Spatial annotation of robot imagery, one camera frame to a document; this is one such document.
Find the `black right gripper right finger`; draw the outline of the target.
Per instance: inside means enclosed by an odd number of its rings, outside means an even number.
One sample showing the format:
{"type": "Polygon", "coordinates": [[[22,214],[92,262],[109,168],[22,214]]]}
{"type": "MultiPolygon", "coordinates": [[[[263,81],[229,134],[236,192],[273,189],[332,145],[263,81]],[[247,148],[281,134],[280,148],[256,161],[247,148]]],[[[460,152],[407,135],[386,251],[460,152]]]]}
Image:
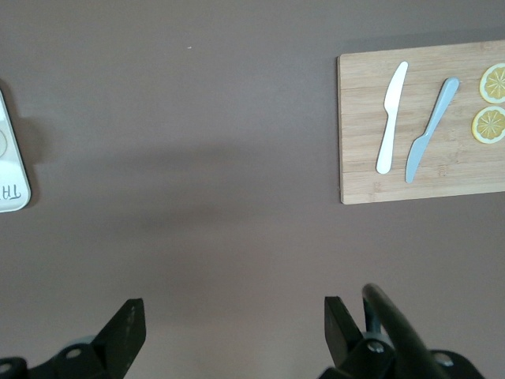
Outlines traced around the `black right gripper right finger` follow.
{"type": "Polygon", "coordinates": [[[335,366],[340,366],[363,340],[363,335],[338,296],[324,299],[324,336],[335,366]]]}

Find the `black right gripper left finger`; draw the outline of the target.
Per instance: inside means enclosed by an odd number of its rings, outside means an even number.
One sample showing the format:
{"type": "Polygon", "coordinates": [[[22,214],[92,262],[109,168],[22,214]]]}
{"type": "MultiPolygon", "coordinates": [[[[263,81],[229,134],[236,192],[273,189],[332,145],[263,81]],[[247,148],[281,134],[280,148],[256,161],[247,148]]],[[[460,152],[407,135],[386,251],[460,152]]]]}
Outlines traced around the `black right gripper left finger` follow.
{"type": "Polygon", "coordinates": [[[110,378],[124,378],[146,340],[144,301],[127,300],[92,341],[110,378]]]}

